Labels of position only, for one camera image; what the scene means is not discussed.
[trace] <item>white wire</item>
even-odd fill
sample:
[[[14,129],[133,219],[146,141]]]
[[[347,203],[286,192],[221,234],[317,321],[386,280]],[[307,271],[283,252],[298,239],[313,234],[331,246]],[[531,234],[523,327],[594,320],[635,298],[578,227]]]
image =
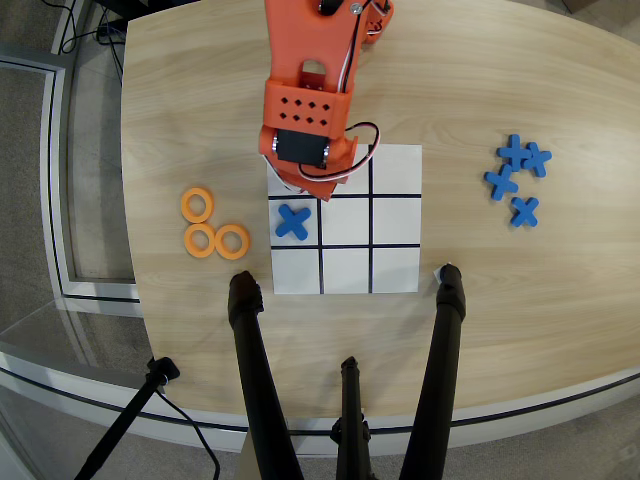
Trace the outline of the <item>white wire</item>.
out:
[[[351,54],[351,49],[353,45],[349,45],[349,50],[347,50],[347,56],[344,57],[344,63],[342,64],[342,70],[340,71],[340,79],[338,81],[338,93],[342,92],[342,83],[344,82],[344,75],[347,69],[347,63],[349,62],[349,55]]]
[[[275,167],[271,164],[271,162],[269,161],[269,158],[266,155],[261,155],[262,158],[264,158],[264,161],[267,162],[267,165],[269,165],[269,168],[271,168],[271,171],[273,172],[273,174],[276,176],[276,178],[278,180],[280,180],[280,183],[282,183],[282,185],[284,186],[284,188],[286,188],[287,190],[289,190],[290,192],[293,192],[295,194],[301,194],[304,192],[304,189],[300,188],[299,190],[295,190],[291,187],[293,187],[293,185],[289,185],[287,182],[285,182],[282,177],[280,176],[280,174],[278,173],[278,171],[275,169]]]
[[[373,128],[377,131],[377,128],[373,125],[362,125],[364,126],[368,126],[370,128]],[[360,160],[360,165],[357,168],[354,168],[353,170],[349,170],[347,172],[344,173],[340,173],[340,174],[336,174],[336,175],[330,175],[330,176],[323,176],[322,178],[314,178],[311,177],[309,175],[307,175],[306,173],[304,173],[304,171],[302,170],[302,165],[298,165],[298,173],[300,174],[300,176],[302,178],[304,178],[305,180],[309,180],[310,182],[316,182],[316,183],[321,183],[321,182],[334,182],[336,180],[339,180],[341,178],[344,177],[348,177],[349,175],[353,175],[354,173],[356,173],[358,170],[360,170],[362,167],[364,167],[367,163],[369,163],[369,160],[371,160],[371,158],[373,157],[373,154],[375,153],[376,149],[378,148],[378,145],[380,145],[380,135],[378,134],[378,138],[376,139],[376,141],[374,142],[374,144],[371,146],[371,149],[369,150],[369,153],[367,153],[367,155]]]

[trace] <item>metal frame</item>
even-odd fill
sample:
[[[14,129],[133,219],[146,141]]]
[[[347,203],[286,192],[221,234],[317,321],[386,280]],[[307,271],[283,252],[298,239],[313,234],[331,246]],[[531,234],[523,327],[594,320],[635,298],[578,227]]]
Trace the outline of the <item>metal frame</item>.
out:
[[[91,2],[67,0],[79,26]],[[58,54],[73,37],[62,14],[51,53],[0,44],[0,67],[45,75],[40,127],[40,201],[44,244],[56,306],[71,311],[141,317],[135,283],[78,278],[75,274],[67,201],[67,127],[77,51]]]

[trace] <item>black tripod leg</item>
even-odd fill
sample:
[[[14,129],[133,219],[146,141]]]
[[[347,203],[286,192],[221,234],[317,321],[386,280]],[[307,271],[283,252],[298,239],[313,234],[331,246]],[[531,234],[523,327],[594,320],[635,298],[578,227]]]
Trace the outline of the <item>black tripod leg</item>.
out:
[[[262,480],[302,480],[258,325],[258,313],[263,310],[260,287],[251,274],[233,277],[229,323],[260,476]]]
[[[151,372],[147,374],[147,381],[140,390],[138,390],[138,393],[135,394],[118,418],[116,418],[113,425],[109,427],[109,430],[107,430],[107,433],[105,433],[104,437],[98,442],[98,445],[96,445],[89,454],[82,469],[80,469],[80,472],[76,475],[76,480],[88,480],[92,478],[98,470],[100,470],[107,458],[109,458],[109,455],[111,455],[111,452],[116,448],[122,436],[147,404],[153,392],[155,392],[160,385],[166,385],[169,380],[180,376],[180,372],[174,363],[166,357],[149,362],[149,368]]]
[[[441,279],[427,370],[400,480],[437,480],[444,472],[466,302],[460,270],[446,265]]]
[[[338,444],[337,480],[367,480],[373,477],[369,458],[369,427],[360,403],[360,371],[353,357],[342,362],[342,417],[331,438]]]

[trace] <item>wooden table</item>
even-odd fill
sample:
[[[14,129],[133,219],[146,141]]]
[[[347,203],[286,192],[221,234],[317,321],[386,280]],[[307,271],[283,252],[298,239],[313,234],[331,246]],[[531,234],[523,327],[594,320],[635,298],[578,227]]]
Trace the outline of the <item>wooden table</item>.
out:
[[[285,415],[336,417],[354,355],[369,416],[415,412],[435,311],[433,270],[467,294],[456,407],[555,390],[640,364],[640,49],[501,0],[398,0],[364,52],[350,121],[423,145],[420,292],[274,296],[266,166],[257,155],[270,56],[262,0],[202,1],[131,22],[122,99],[127,223],[154,354],[182,406],[244,413],[231,276],[264,292],[264,342]],[[537,228],[512,230],[483,173],[511,133],[550,149],[519,174]],[[215,195],[215,228],[245,225],[240,261],[190,257],[180,196]]]

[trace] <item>black grid line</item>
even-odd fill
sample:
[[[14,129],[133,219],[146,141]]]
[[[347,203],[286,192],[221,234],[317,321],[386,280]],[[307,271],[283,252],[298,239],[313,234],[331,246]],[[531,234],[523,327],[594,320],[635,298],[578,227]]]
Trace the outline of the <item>black grid line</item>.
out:
[[[367,291],[373,293],[373,158],[369,160],[369,279]]]
[[[324,294],[324,257],[322,256],[322,201],[317,200],[318,217],[318,280],[320,281],[320,295]]]
[[[420,248],[419,243],[363,243],[359,244],[339,244],[326,245],[322,248],[318,245],[272,245],[271,250],[355,250],[358,248]]]
[[[313,200],[313,195],[269,195],[269,200]],[[422,198],[421,193],[336,193],[331,198]]]

